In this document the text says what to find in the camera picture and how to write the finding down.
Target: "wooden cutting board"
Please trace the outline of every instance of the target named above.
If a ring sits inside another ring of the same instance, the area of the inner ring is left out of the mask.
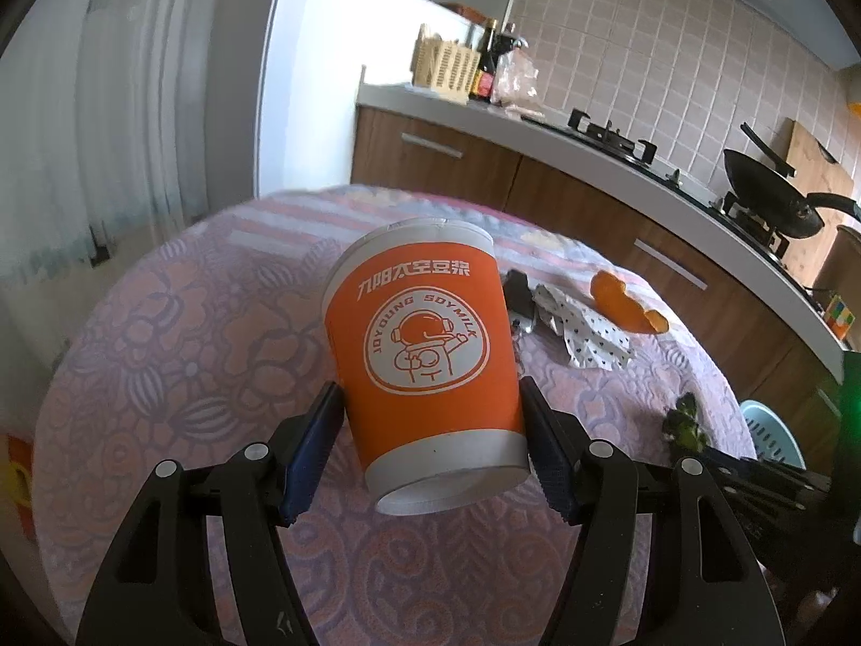
[[[805,196],[811,192],[831,192],[852,196],[855,187],[849,173],[840,163],[832,165],[825,158],[815,137],[806,128],[795,121],[792,129],[792,140],[786,162],[795,168],[795,177],[791,179],[795,188]],[[816,275],[828,257],[828,250],[837,237],[837,226],[843,223],[845,214],[834,209],[816,209],[825,228],[814,237],[803,240],[789,239],[789,248],[784,255],[786,270],[795,277],[802,286],[812,286]]]

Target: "gas stove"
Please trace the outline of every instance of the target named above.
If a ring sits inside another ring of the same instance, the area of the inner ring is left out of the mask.
[[[727,230],[730,230],[739,240],[750,246],[752,250],[759,253],[765,259],[766,263],[771,265],[772,269],[780,273],[810,303],[812,308],[817,310],[817,312],[821,311],[821,307],[809,290],[805,289],[802,284],[799,284],[786,271],[785,265],[781,262],[781,258],[789,245],[786,237],[777,233],[776,230],[769,228],[765,224],[765,221],[759,217],[739,207],[738,200],[732,193],[729,193],[724,198],[723,205],[720,208],[695,199],[679,187],[677,170],[674,174],[667,173],[667,165],[664,161],[660,161],[660,159],[655,163],[655,167],[653,167],[653,161],[658,150],[656,145],[648,141],[632,141],[623,137],[618,132],[618,129],[613,129],[613,124],[610,121],[603,127],[599,124],[593,124],[590,121],[589,115],[584,111],[578,109],[572,111],[568,124],[565,127],[526,116],[523,116],[523,120],[559,133],[578,143],[588,145],[595,150],[600,150],[601,153],[626,163],[634,170],[640,172],[640,174],[644,174],[671,192],[676,193],[703,213],[712,217],[712,219],[716,220]]]
[[[700,208],[742,239],[752,250],[763,256],[769,265],[804,297],[815,312],[821,313],[822,306],[814,298],[812,291],[795,280],[795,277],[786,270],[786,265],[782,262],[782,257],[789,246],[789,240],[776,230],[769,228],[768,224],[756,214],[739,207],[737,201],[738,199],[733,193],[727,192],[719,207],[700,206]]]
[[[772,228],[755,213],[744,208],[732,192],[726,192],[721,204],[721,211],[735,223],[750,239],[765,250],[765,254],[780,263],[789,247],[789,239]]]
[[[603,126],[593,124],[589,114],[579,109],[574,109],[571,112],[566,127],[550,124],[547,121],[539,121],[535,118],[528,118],[527,116],[524,116],[523,119],[530,124],[550,129],[550,131],[555,131],[573,140],[580,141],[580,143],[600,150],[602,153],[621,160],[623,163],[637,167],[639,170],[647,170],[658,151],[658,146],[649,143],[649,141],[632,141],[624,137],[618,128],[613,129],[612,120],[608,120],[607,124]]]

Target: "round table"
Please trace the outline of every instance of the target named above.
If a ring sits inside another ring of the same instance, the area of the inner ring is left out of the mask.
[[[726,380],[639,277],[534,226],[451,200],[368,187],[283,193],[196,224],[141,260],[93,311],[63,360],[36,430],[33,511],[46,573],[72,633],[102,556],[158,461],[225,461],[304,412],[335,375],[320,319],[324,279],[353,240],[405,217],[459,217],[488,230],[501,269],[518,266],[574,293],[611,269],[671,321],[633,336],[623,372],[574,369],[561,340],[523,338],[519,361],[549,403],[634,458],[668,462],[664,410],[701,402],[717,447],[752,455]],[[640,523],[617,636],[636,627],[647,567]],[[225,638],[244,643],[218,521],[210,558]],[[346,425],[312,508],[281,532],[323,644],[537,643],[577,530],[530,479],[507,494],[423,517],[369,502]]]

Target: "frying pan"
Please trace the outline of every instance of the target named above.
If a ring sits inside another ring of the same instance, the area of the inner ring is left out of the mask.
[[[749,125],[742,124],[742,131],[772,160],[777,170],[737,150],[724,150],[726,176],[739,204],[787,237],[812,237],[819,233],[825,223],[817,207],[840,210],[861,221],[861,206],[848,196],[819,192],[804,196],[787,180],[787,176],[795,175],[795,169],[769,148]]]

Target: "astronaut logo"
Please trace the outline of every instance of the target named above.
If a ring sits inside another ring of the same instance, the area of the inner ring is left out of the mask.
[[[472,381],[488,363],[488,333],[460,297],[436,286],[387,301],[365,333],[365,368],[386,391],[423,395]]]

